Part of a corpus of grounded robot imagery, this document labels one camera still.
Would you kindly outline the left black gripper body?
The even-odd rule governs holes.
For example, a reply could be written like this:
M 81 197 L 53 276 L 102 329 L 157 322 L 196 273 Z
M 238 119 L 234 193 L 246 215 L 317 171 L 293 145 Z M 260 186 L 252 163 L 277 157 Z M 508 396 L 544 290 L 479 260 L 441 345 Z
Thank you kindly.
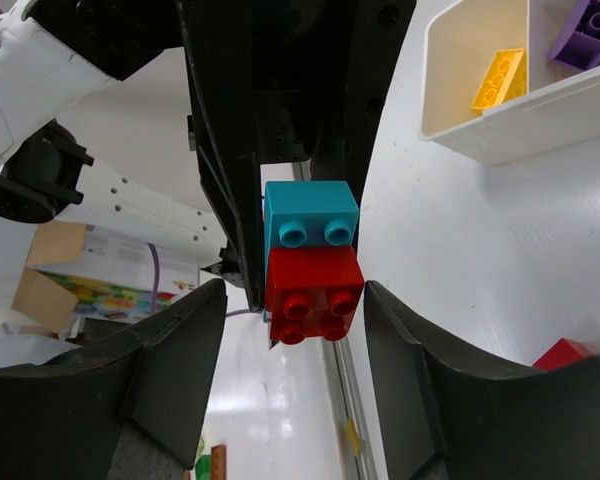
M 255 1 L 252 80 L 259 164 L 314 153 L 342 67 L 350 1 Z

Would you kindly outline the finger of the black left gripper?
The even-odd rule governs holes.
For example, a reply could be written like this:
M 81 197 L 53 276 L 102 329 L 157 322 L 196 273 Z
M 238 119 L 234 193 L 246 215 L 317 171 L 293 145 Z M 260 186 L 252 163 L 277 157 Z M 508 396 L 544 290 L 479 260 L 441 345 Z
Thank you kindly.
M 203 191 L 237 253 L 251 310 L 263 307 L 264 240 L 255 92 L 270 85 L 265 1 L 178 1 Z
M 362 198 L 388 89 L 414 1 L 345 1 L 336 34 L 335 84 L 311 159 L 315 180 L 344 180 Z

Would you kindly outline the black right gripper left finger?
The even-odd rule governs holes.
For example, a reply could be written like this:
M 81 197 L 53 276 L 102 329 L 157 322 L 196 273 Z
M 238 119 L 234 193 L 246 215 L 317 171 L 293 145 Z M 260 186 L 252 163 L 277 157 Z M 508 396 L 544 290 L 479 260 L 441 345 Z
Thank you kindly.
M 0 368 L 0 479 L 179 479 L 194 466 L 222 280 L 42 365 Z

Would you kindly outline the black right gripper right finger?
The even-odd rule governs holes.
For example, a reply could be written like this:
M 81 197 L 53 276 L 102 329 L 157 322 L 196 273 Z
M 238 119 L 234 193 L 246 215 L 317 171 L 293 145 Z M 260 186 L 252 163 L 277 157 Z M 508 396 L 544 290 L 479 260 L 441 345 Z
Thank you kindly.
M 392 479 L 600 479 L 600 355 L 543 372 L 423 318 L 376 281 L 364 325 Z

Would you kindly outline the yellow lego base piece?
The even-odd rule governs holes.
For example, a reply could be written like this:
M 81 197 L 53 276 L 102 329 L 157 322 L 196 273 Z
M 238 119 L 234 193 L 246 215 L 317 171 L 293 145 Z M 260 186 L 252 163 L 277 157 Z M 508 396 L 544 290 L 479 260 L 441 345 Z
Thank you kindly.
M 526 94 L 526 49 L 498 50 L 474 96 L 471 109 L 483 112 Z

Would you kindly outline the red curved lego brick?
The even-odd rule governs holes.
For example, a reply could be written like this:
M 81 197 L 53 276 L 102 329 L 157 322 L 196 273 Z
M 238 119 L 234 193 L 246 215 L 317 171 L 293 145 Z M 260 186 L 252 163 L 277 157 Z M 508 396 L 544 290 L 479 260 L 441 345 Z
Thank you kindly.
M 541 371 L 549 372 L 579 362 L 592 356 L 580 342 L 561 338 L 533 364 Z

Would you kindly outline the teal lego brick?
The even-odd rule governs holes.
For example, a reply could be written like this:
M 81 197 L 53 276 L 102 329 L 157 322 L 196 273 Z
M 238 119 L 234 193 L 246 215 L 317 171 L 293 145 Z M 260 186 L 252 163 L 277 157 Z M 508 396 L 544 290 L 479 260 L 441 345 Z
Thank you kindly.
M 359 207 L 345 181 L 269 181 L 265 248 L 350 245 Z

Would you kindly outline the red lego cluster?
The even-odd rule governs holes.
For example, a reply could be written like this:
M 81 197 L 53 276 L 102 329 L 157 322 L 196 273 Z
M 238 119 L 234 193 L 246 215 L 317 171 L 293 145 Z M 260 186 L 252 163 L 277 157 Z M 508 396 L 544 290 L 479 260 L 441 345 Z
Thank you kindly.
M 349 333 L 364 288 L 351 246 L 272 248 L 266 278 L 269 339 L 297 345 Z

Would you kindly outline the purple curved lego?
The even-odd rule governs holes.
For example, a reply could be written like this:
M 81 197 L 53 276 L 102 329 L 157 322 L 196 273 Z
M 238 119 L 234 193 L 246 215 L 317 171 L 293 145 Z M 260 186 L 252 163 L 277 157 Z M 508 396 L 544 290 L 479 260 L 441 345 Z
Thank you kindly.
M 549 50 L 548 59 L 580 71 L 600 64 L 600 0 L 575 3 Z

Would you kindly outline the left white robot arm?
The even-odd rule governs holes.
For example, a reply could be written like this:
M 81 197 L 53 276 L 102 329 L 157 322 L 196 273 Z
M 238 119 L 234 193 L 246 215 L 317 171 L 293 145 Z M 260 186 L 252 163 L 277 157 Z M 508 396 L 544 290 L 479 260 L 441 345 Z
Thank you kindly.
M 363 195 L 411 1 L 0 1 L 0 213 L 85 213 L 193 172 L 214 274 L 265 297 L 261 169 Z

